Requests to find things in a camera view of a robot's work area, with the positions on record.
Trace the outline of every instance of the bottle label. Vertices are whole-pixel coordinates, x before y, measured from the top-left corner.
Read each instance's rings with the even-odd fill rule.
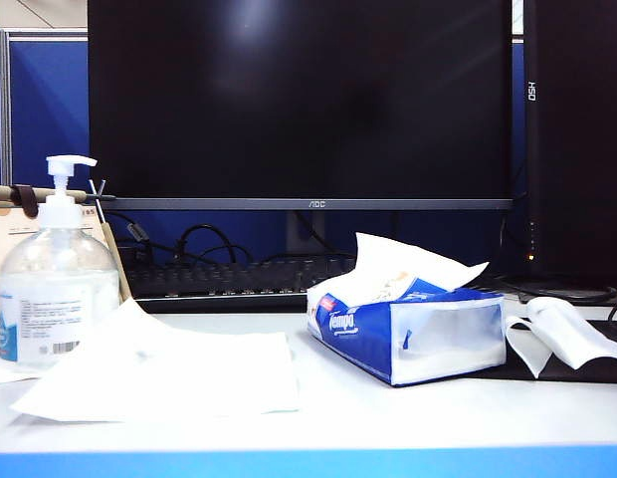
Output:
[[[64,286],[54,296],[51,300],[43,293],[0,294],[1,358],[53,362],[79,344],[85,317],[91,316],[86,288]]]

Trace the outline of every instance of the pump dispenser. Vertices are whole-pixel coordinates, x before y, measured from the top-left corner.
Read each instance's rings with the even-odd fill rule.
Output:
[[[108,249],[81,228],[83,208],[66,194],[77,155],[49,156],[55,194],[39,207],[40,230],[0,270],[0,357],[45,369],[71,351],[118,306],[118,271]]]
[[[68,178],[74,176],[75,164],[96,166],[95,159],[77,155],[48,156],[48,174],[54,177],[55,193],[46,197],[39,208],[39,225],[42,228],[78,229],[83,222],[83,209],[68,196]]]

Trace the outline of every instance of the black mouse pad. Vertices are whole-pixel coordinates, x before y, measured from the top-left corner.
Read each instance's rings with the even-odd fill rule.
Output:
[[[617,322],[589,321],[607,339],[617,342]],[[474,371],[465,376],[474,378],[497,378],[508,380],[588,381],[617,383],[617,358],[595,358],[574,370],[554,354],[551,355],[538,378],[534,378],[525,362],[507,343],[508,360],[505,364]]]

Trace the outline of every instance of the keyboard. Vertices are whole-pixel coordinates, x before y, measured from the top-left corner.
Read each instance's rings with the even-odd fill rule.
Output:
[[[140,266],[125,275],[131,294],[151,314],[305,312],[309,287],[354,266],[354,259],[319,258]]]

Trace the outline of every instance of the white desk surface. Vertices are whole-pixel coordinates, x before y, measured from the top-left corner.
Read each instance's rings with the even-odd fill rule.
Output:
[[[507,313],[521,312],[506,300]],[[606,309],[585,308],[603,319]],[[304,314],[159,315],[220,334],[284,331],[301,409],[187,424],[67,424],[9,405],[32,380],[0,384],[0,453],[418,449],[617,444],[617,384],[475,378],[393,388],[313,338]]]

